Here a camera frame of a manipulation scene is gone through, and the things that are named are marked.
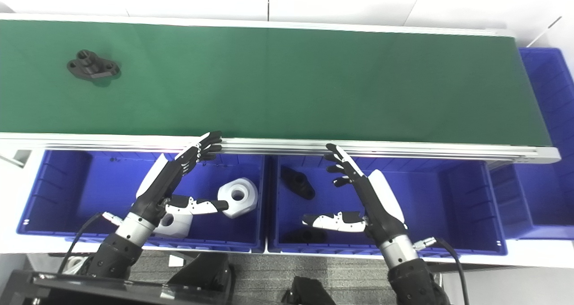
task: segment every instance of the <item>blue storage crate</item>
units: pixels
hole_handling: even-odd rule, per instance
[[[73,237],[94,213],[125,217],[135,193],[160,154],[135,152],[47,151],[18,226],[20,234]],[[166,154],[168,160],[176,154]],[[184,176],[175,194],[217,199],[223,184],[246,177],[258,186],[254,211],[229,219],[223,213],[193,217],[188,238],[151,237],[148,245],[221,251],[263,252],[262,217],[265,158],[218,155]],[[82,241],[101,242],[116,227],[105,220],[92,224]]]
[[[516,164],[492,171],[508,238],[574,239],[574,84],[557,48],[521,48],[552,144],[549,165]]]
[[[420,158],[355,158],[370,174],[383,172],[402,208],[414,241],[442,237],[460,254],[506,254],[494,192],[483,161]],[[279,156],[275,160],[274,197],[271,203],[269,250],[271,252],[381,254],[365,233],[326,231],[325,244],[290,244],[286,233],[304,227],[304,214],[361,211],[351,185],[336,188],[325,168],[332,164],[316,156]],[[307,175],[316,191],[305,200],[289,191],[279,178],[281,166]],[[425,257],[448,257],[443,248],[426,248]]]

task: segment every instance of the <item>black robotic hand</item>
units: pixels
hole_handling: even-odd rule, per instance
[[[364,231],[375,241],[389,267],[389,282],[396,293],[397,303],[401,305],[447,305],[447,295],[432,279],[424,260],[418,254],[408,237],[408,231],[402,221],[391,215],[381,202],[388,191],[373,185],[355,161],[340,147],[327,144],[331,153],[324,158],[335,164],[326,169],[330,173],[341,173],[334,179],[336,187],[352,184],[357,196],[365,207],[365,217],[358,212],[340,212],[303,216],[303,223],[339,231]],[[379,172],[379,180],[386,180]]]
[[[164,154],[149,170],[137,192],[137,200],[115,233],[109,234],[94,256],[84,262],[81,275],[126,278],[139,258],[142,246],[166,214],[172,193],[195,165],[212,160],[221,151],[221,131],[206,133],[199,141],[168,161]]]

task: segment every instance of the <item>green conveyor belt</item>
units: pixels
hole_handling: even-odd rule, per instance
[[[121,76],[75,78],[80,49]],[[0,21],[0,131],[551,145],[514,39]]]

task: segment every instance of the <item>robotic finger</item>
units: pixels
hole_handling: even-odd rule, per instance
[[[229,203],[221,200],[197,199],[191,196],[172,195],[165,205],[165,211],[170,214],[198,215],[223,212],[229,209]]]
[[[303,224],[319,229],[334,230],[341,232],[365,231],[365,219],[359,212],[339,212],[337,214],[303,215]]]

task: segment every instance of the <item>white plastic part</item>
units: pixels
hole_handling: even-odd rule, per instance
[[[371,175],[369,175],[369,182],[371,182],[371,185],[373,186],[373,189],[375,189],[375,193],[377,193],[379,201],[381,201],[385,210],[390,215],[393,215],[399,221],[404,223],[402,209],[400,208],[385,175],[383,175],[380,170],[373,170]]]
[[[159,237],[187,238],[192,220],[191,214],[166,213],[153,233]]]
[[[234,219],[257,207],[257,187],[247,178],[239,178],[219,188],[217,199],[227,201],[229,209],[223,211],[228,218]]]

